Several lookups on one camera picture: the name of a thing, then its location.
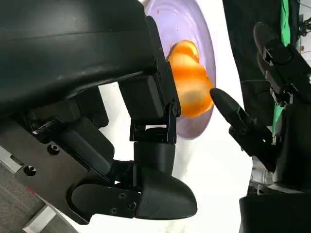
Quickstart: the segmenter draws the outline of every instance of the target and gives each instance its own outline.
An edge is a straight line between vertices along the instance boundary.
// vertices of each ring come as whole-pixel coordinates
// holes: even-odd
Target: black robotic finger
[[[274,31],[261,22],[255,24],[253,34],[257,49],[261,55],[266,44],[276,38]]]
[[[133,161],[115,161],[113,167],[125,173],[117,178],[120,183],[82,183],[73,190],[70,202],[79,212],[150,220],[181,219],[196,214],[194,194],[182,181]],[[132,184],[128,182],[130,175],[135,180]]]
[[[195,196],[182,181],[149,168],[143,168],[141,175],[142,194],[136,218],[172,220],[197,213]]]

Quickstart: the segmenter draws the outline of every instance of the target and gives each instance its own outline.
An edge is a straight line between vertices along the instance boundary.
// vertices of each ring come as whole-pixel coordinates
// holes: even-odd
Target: gray carpet
[[[45,205],[36,195],[13,179],[0,163],[0,233],[23,233],[22,228]],[[76,233],[59,216],[43,229],[42,233]]]

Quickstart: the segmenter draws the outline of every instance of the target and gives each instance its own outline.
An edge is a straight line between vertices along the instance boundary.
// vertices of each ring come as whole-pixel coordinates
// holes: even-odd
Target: cable
[[[302,5],[302,6],[304,6],[304,7],[307,7],[307,8],[309,8],[309,9],[311,10],[311,7],[310,7],[310,6],[308,6],[308,5],[305,5],[305,4],[301,3],[301,1],[300,1],[300,0],[297,0],[297,2],[299,2],[299,4],[300,4],[300,5]]]

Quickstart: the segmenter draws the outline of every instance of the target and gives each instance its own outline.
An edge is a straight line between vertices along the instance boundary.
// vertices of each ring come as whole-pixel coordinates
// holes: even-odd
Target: green object
[[[281,36],[283,45],[287,46],[291,43],[291,29],[288,23],[289,19],[289,5],[288,0],[281,1]],[[283,108],[275,105],[274,107],[274,116],[273,116],[273,125],[272,125],[272,133],[276,133],[276,123],[278,118],[280,117]]]
[[[291,29],[288,23],[289,19],[289,6],[288,0],[281,1],[281,35],[282,35],[282,43],[287,46],[291,43]]]

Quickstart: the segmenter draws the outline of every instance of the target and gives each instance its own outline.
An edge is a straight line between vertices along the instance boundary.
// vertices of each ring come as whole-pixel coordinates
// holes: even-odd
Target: robotic arm
[[[243,233],[309,232],[311,208],[311,68],[292,46],[257,23],[258,64],[275,102],[284,106],[277,133],[248,114],[227,93],[211,90],[230,123],[229,133],[249,156],[274,173],[274,185],[240,200]]]
[[[79,224],[93,214],[196,214],[192,191],[172,177],[181,107],[143,6],[136,0],[1,4],[0,146],[21,166],[15,178]],[[112,82],[131,117],[133,161],[114,160],[113,145],[98,130],[108,117],[97,86]]]

